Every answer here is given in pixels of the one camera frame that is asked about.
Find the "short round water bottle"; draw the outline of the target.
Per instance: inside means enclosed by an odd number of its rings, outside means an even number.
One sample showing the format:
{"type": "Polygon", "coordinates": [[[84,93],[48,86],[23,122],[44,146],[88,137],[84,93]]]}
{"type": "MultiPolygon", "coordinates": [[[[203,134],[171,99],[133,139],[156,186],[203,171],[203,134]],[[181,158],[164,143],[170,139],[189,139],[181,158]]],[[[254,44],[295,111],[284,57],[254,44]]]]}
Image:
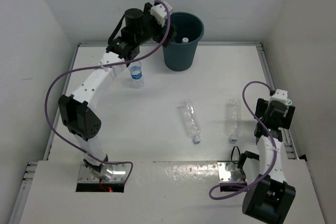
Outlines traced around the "short round water bottle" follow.
{"type": "Polygon", "coordinates": [[[182,43],[183,44],[189,43],[189,39],[187,37],[182,38],[182,43]]]}

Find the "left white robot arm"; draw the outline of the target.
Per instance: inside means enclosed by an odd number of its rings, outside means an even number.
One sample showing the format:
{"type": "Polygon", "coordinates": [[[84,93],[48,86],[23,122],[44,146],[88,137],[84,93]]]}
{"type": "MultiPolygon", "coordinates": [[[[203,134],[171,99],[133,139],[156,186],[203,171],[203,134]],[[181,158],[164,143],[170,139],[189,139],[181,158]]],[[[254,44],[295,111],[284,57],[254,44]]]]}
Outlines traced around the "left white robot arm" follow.
{"type": "Polygon", "coordinates": [[[62,95],[58,100],[61,121],[77,139],[85,154],[84,165],[96,177],[106,177],[114,166],[98,137],[102,122],[95,110],[99,100],[114,79],[135,62],[142,44],[149,40],[163,47],[170,44],[176,35],[170,21],[172,12],[167,2],[159,0],[154,4],[146,3],[144,9],[127,9],[93,72],[71,95],[62,95]]]}

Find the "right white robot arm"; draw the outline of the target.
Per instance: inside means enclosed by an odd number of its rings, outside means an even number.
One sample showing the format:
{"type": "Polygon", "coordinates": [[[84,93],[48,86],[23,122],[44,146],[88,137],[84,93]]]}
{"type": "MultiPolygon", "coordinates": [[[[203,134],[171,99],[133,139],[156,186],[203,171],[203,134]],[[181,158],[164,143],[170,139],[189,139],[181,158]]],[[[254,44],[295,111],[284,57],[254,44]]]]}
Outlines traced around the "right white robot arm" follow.
{"type": "Polygon", "coordinates": [[[238,162],[249,186],[242,212],[264,223],[283,223],[296,196],[281,160],[281,129],[290,127],[294,111],[289,99],[258,99],[255,115],[259,122],[254,131],[258,153],[245,151],[238,162]]]}

